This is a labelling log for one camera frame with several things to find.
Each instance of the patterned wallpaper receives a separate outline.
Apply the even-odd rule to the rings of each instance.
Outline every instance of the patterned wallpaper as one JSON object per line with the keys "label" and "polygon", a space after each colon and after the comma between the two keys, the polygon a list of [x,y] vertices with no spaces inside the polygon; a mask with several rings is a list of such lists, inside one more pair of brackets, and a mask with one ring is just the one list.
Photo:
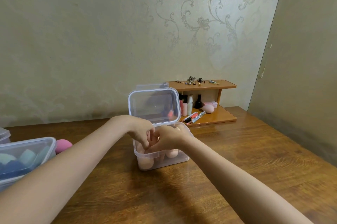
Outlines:
{"label": "patterned wallpaper", "polygon": [[127,111],[137,84],[226,79],[248,108],[278,0],[0,0],[0,127]]}

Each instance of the shelf board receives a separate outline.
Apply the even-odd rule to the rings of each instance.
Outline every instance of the shelf board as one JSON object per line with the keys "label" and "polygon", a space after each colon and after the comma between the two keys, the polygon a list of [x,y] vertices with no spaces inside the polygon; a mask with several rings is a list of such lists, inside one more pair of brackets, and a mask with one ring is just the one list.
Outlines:
{"label": "shelf board", "polygon": [[203,86],[199,85],[186,85],[185,83],[180,83],[176,81],[169,82],[170,87],[173,87],[177,91],[193,91],[193,90],[210,90],[210,89],[228,89],[236,88],[236,85],[227,80],[214,80],[219,83],[219,85],[212,84],[208,81],[203,83]]}
{"label": "shelf board", "polygon": [[[198,110],[193,108],[192,113],[194,112],[201,113],[202,110]],[[188,124],[187,126],[201,126],[203,124],[217,124],[217,123],[225,123],[225,122],[232,122],[236,121],[236,117],[230,114],[227,110],[223,107],[218,105],[217,108],[214,109],[213,113],[203,115],[197,122],[193,124]]]}

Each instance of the hand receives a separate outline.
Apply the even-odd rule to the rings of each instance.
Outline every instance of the hand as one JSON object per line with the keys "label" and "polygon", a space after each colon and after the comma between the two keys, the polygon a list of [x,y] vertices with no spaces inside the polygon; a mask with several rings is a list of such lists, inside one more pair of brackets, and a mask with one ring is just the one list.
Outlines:
{"label": "hand", "polygon": [[130,115],[123,115],[120,117],[124,118],[124,122],[128,125],[127,134],[140,142],[146,150],[149,147],[149,141],[152,141],[153,133],[155,131],[153,124],[148,120]]}
{"label": "hand", "polygon": [[190,137],[192,136],[188,132],[188,128],[181,124],[176,128],[171,126],[161,126],[153,134],[153,140],[159,138],[159,141],[155,145],[151,145],[145,153],[180,149]]}

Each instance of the white bottle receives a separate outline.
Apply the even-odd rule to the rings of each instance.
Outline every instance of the white bottle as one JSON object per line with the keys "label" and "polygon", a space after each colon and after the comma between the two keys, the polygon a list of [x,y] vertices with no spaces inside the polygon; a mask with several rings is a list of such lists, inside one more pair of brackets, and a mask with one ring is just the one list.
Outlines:
{"label": "white bottle", "polygon": [[193,95],[190,94],[190,96],[188,97],[188,104],[187,104],[187,115],[191,115],[192,114],[192,106],[193,106]]}

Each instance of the forearm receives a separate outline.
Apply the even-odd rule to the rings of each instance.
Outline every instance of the forearm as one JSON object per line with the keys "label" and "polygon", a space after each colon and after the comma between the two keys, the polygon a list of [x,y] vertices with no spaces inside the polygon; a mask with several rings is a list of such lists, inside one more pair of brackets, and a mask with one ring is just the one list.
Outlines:
{"label": "forearm", "polygon": [[196,138],[182,150],[200,167],[245,224],[312,224],[285,199]]}
{"label": "forearm", "polygon": [[51,223],[115,142],[128,132],[109,120],[0,194],[2,224]]}

